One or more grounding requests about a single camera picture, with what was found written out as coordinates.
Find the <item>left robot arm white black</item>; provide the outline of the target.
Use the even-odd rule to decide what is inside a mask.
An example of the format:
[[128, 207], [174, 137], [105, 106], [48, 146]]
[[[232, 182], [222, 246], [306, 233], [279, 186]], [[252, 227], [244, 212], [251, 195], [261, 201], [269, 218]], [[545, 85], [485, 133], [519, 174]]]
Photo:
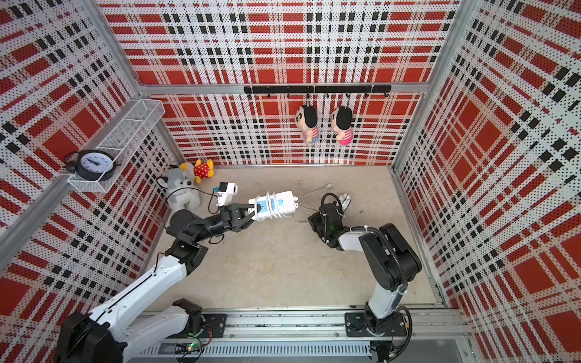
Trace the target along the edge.
[[188, 210], [175, 212], [168, 234], [175, 238], [154, 266], [116, 296], [88, 313], [74, 312], [61, 326], [56, 362], [128, 362], [141, 351], [187, 326], [201, 323], [201, 307], [180, 299], [162, 313], [135, 320], [173, 285], [188, 277], [208, 249], [202, 241], [240, 232], [263, 211], [259, 204], [231, 204], [217, 214], [201, 218]]

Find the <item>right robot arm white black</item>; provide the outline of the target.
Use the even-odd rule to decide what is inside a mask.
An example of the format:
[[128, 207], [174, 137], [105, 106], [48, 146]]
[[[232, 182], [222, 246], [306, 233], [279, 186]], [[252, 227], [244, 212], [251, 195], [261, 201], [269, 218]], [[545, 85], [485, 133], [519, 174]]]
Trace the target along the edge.
[[360, 313], [345, 315], [349, 337], [405, 337], [411, 334], [410, 314], [399, 304], [422, 263], [398, 228], [346, 227], [340, 209], [325, 204], [308, 218], [311, 229], [330, 248], [365, 254], [376, 281], [372, 297]]

